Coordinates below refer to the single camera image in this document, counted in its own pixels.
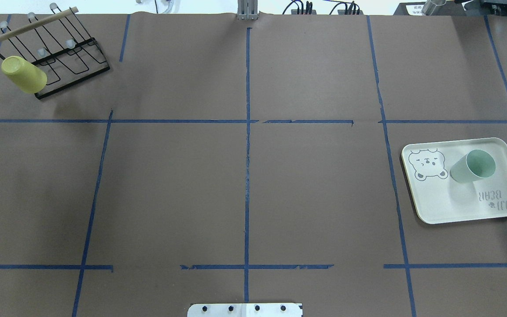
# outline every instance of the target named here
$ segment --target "green cup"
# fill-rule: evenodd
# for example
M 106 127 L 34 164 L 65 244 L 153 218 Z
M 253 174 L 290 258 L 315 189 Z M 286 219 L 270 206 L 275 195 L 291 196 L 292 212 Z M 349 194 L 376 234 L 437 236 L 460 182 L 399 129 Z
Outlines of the green cup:
M 461 157 L 451 168 L 449 175 L 459 183 L 470 183 L 494 175 L 496 162 L 483 150 L 472 150 Z

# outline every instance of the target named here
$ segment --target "yellow cup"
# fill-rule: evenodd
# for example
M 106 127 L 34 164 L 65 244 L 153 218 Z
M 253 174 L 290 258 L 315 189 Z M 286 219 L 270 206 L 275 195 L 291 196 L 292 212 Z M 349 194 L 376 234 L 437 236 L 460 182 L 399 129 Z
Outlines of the yellow cup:
M 9 56 L 1 63 L 1 71 L 23 92 L 34 94 L 40 92 L 48 78 L 40 68 L 19 56 Z

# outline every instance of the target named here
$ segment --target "cup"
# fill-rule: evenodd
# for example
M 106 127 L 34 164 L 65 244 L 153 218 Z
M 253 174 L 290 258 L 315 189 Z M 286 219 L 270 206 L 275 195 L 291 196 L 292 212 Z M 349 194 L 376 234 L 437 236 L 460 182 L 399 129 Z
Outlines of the cup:
M 470 183 L 494 175 L 496 162 L 483 150 L 472 150 L 461 157 L 451 168 L 449 175 L 459 183 Z
M 40 92 L 48 78 L 40 68 L 19 56 L 9 56 L 1 63 L 1 71 L 23 92 L 34 94 Z
M 422 7 L 422 13 L 425 15 L 434 15 L 439 8 L 444 6 L 447 0 L 427 0 Z

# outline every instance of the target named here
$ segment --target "tray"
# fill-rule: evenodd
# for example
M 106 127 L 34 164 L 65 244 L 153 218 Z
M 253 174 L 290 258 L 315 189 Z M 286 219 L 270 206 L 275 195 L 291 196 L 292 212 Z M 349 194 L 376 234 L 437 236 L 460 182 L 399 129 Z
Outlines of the tray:
M 477 182 L 457 183 L 449 176 L 451 167 L 475 149 L 492 155 L 496 172 Z M 507 217 L 507 144 L 503 140 L 409 144 L 401 156 L 416 213 L 425 223 Z

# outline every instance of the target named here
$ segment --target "bear illustration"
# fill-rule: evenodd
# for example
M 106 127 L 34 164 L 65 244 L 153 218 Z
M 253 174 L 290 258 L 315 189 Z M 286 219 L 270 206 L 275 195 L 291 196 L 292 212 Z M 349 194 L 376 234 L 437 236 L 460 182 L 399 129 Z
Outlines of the bear illustration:
M 437 149 L 420 150 L 418 152 L 411 151 L 408 156 L 408 162 L 416 171 L 414 176 L 419 181 L 425 181 L 428 177 L 447 178 L 447 170 L 445 170 L 445 156 Z

